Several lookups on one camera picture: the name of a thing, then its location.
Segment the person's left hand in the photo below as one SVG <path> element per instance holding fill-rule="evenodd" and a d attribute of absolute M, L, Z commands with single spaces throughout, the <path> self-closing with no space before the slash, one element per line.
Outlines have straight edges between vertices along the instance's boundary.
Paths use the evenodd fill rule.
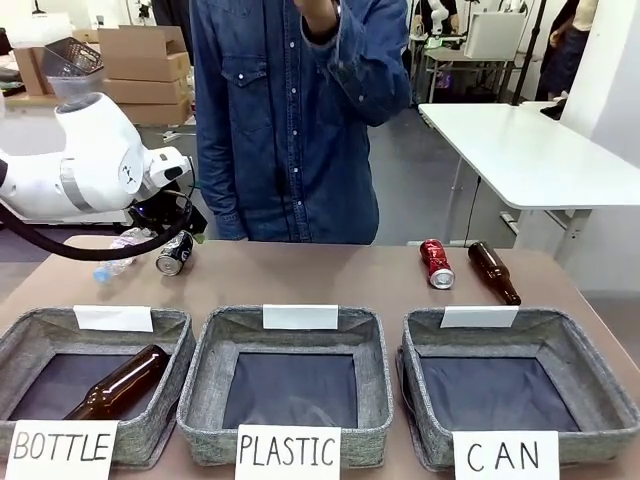
<path fill-rule="evenodd" d="M 338 8 L 332 0 L 295 0 L 294 4 L 314 34 L 328 32 L 338 24 Z"/>

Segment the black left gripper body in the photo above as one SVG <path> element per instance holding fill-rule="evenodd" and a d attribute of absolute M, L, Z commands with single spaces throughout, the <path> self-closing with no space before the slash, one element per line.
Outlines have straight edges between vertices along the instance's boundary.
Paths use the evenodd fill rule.
<path fill-rule="evenodd" d="M 179 192 L 161 190 L 147 200 L 133 203 L 127 213 L 134 226 L 157 235 L 180 222 L 184 222 L 184 230 L 192 235 L 203 234 L 206 230 L 205 217 L 186 195 Z"/>

